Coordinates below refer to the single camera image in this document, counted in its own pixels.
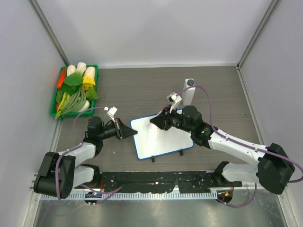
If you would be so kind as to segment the blue-framed whiteboard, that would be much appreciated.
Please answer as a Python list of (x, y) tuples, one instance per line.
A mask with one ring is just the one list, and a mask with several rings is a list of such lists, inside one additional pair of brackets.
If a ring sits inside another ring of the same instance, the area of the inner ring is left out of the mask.
[(155, 116), (156, 114), (147, 115), (130, 121), (131, 128), (137, 131), (133, 140), (139, 160), (191, 149), (194, 146), (190, 133), (174, 127), (163, 131), (150, 123), (150, 119)]

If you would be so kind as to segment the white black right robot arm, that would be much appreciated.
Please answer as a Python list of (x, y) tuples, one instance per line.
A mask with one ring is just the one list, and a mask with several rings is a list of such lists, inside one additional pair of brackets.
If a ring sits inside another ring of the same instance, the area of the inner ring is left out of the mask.
[(214, 182), (220, 187), (235, 181), (258, 183), (269, 192), (280, 195), (295, 171), (280, 145), (254, 144), (231, 136), (204, 122), (201, 113), (192, 105), (184, 107), (180, 113), (166, 106), (150, 119), (150, 123), (164, 131), (174, 127), (188, 132), (198, 146), (222, 151), (245, 161), (240, 165), (222, 162), (217, 167)]

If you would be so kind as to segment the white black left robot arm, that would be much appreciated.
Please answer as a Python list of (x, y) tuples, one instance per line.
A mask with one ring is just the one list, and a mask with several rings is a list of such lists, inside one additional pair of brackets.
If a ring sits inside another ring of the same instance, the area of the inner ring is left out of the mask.
[(47, 152), (34, 181), (34, 192), (42, 195), (67, 198), (71, 191), (82, 184), (95, 189), (100, 185), (99, 168), (84, 164), (97, 156), (103, 148), (103, 140), (118, 140), (138, 133), (122, 123), (119, 118), (104, 123), (98, 116), (89, 118), (83, 142), (62, 152)]

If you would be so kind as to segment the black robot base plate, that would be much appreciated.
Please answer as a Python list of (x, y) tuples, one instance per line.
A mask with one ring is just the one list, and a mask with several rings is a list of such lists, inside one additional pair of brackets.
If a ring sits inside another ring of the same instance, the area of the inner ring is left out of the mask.
[(241, 187), (241, 181), (229, 182), (217, 172), (102, 172), (97, 180), (85, 183), (90, 188), (103, 186), (105, 192), (122, 187), (121, 193), (204, 193), (211, 188)]

